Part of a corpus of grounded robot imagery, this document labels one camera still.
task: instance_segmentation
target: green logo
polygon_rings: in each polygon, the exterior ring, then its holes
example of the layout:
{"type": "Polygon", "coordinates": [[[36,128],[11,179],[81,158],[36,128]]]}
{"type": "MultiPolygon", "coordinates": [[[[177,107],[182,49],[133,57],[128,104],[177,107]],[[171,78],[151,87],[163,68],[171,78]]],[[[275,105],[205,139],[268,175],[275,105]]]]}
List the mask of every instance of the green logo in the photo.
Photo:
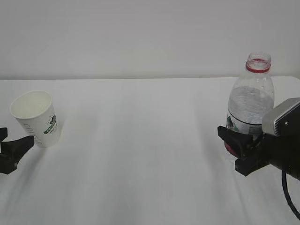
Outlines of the green logo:
{"type": "Polygon", "coordinates": [[[233,121],[231,120],[231,117],[230,116],[228,116],[227,117],[227,128],[228,129],[231,129],[231,130],[234,130],[234,131],[236,131],[236,132],[238,132],[239,131],[239,129],[236,127],[236,125],[233,123],[233,121]]]}
{"type": "Polygon", "coordinates": [[[51,119],[48,121],[48,126],[49,127],[47,128],[47,130],[44,131],[44,134],[48,134],[49,132],[52,133],[54,128],[56,127],[56,124],[57,124],[56,123],[56,116],[53,115],[51,117],[51,119]]]}

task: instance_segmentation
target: bottle label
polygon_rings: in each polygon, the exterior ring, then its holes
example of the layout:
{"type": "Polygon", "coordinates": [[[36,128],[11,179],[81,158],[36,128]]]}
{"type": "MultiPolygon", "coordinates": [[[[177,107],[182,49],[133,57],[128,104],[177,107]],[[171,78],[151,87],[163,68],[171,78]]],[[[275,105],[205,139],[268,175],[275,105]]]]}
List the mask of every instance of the bottle label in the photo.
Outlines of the bottle label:
{"type": "Polygon", "coordinates": [[[228,112],[226,127],[235,132],[239,132],[246,135],[253,135],[253,138],[257,138],[263,131],[261,124],[249,124],[238,120],[228,112]]]}

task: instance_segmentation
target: black cable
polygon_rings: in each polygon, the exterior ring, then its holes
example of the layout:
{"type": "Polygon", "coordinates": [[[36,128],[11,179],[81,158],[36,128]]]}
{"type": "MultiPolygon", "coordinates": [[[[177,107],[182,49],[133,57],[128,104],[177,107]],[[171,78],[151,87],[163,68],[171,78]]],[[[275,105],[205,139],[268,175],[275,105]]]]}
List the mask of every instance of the black cable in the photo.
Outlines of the black cable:
{"type": "Polygon", "coordinates": [[[292,203],[289,190],[287,189],[287,183],[286,183],[286,171],[282,169],[281,172],[281,181],[282,181],[282,188],[283,188],[283,193],[285,194],[285,199],[287,201],[287,204],[290,206],[292,212],[295,214],[295,216],[300,220],[300,213],[297,211],[296,207],[292,203]]]}

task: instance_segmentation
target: water bottle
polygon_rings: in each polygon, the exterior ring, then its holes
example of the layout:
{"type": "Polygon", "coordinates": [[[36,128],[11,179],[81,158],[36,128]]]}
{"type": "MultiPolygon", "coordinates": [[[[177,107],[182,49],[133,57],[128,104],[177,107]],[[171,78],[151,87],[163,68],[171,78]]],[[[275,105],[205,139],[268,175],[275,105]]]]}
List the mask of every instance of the water bottle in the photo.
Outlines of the water bottle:
{"type": "Polygon", "coordinates": [[[226,127],[253,135],[262,133],[263,116],[274,107],[274,86],[270,75],[271,57],[266,53],[251,53],[246,72],[235,82],[228,102],[226,127]]]}

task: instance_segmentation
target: white table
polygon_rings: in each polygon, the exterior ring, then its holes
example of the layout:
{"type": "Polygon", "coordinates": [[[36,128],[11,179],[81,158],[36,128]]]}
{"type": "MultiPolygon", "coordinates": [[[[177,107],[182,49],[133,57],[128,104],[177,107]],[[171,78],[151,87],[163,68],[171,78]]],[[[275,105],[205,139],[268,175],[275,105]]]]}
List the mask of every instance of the white table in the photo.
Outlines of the white table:
{"type": "MultiPolygon", "coordinates": [[[[292,225],[281,173],[248,177],[227,160],[217,126],[236,78],[0,82],[0,127],[20,94],[53,96],[62,126],[52,148],[33,147],[0,174],[1,225],[292,225]]],[[[300,80],[275,77],[276,104],[300,80]]],[[[300,209],[300,183],[288,179],[300,209]]]]}

